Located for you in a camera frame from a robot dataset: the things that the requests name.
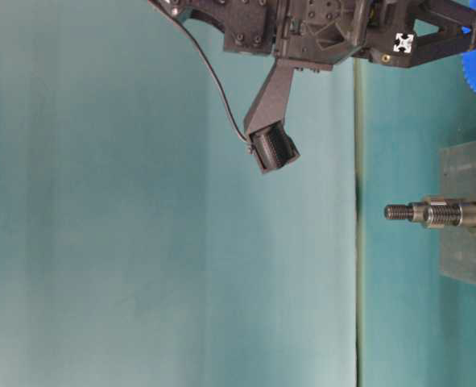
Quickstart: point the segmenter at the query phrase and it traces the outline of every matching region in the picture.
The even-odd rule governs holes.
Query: teal backdrop
[[[271,59],[214,60],[241,121]],[[355,385],[352,63],[261,176],[145,1],[0,2],[0,387]]]

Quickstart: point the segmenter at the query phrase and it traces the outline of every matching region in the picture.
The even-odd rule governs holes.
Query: wire
[[[160,13],[162,14],[167,20],[169,20],[175,27],[177,27],[184,35],[187,36],[187,38],[191,41],[192,45],[195,46],[195,49],[198,52],[198,55],[200,55],[200,58],[204,62],[205,67],[208,69],[209,74],[211,75],[214,83],[216,84],[218,93],[220,94],[221,101],[223,102],[223,107],[225,108],[225,112],[227,114],[227,118],[229,119],[230,126],[234,129],[234,132],[236,135],[239,137],[239,139],[249,145],[249,151],[251,147],[251,143],[248,139],[246,139],[245,135],[239,130],[238,124],[236,123],[236,120],[234,118],[234,115],[232,114],[232,110],[230,109],[230,104],[229,101],[227,100],[227,96],[225,93],[225,90],[223,89],[223,86],[221,85],[220,79],[218,78],[216,72],[213,69],[213,66],[209,62],[209,59],[204,53],[204,50],[200,47],[199,43],[195,39],[195,37],[189,32],[182,23],[180,23],[178,20],[173,18],[164,8],[161,4],[159,4],[156,0],[148,0],[148,2],[153,5],[153,7]]]

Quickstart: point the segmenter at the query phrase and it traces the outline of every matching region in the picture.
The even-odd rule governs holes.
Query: teal fabric
[[[208,49],[239,120],[271,61]],[[352,64],[261,176],[144,1],[0,2],[0,387],[354,385]]]
[[[437,231],[383,208],[438,193],[438,150],[476,139],[476,94],[459,56],[359,70],[360,384],[475,387],[476,286],[440,276]]]
[[[207,80],[168,27],[0,2],[0,387],[201,385]]]

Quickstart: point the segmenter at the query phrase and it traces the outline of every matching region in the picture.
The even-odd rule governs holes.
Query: screw
[[[389,204],[384,207],[384,217],[388,220],[411,220],[413,207],[404,204]]]
[[[436,226],[457,226],[462,220],[462,210],[458,204],[450,206],[427,206],[424,221]]]

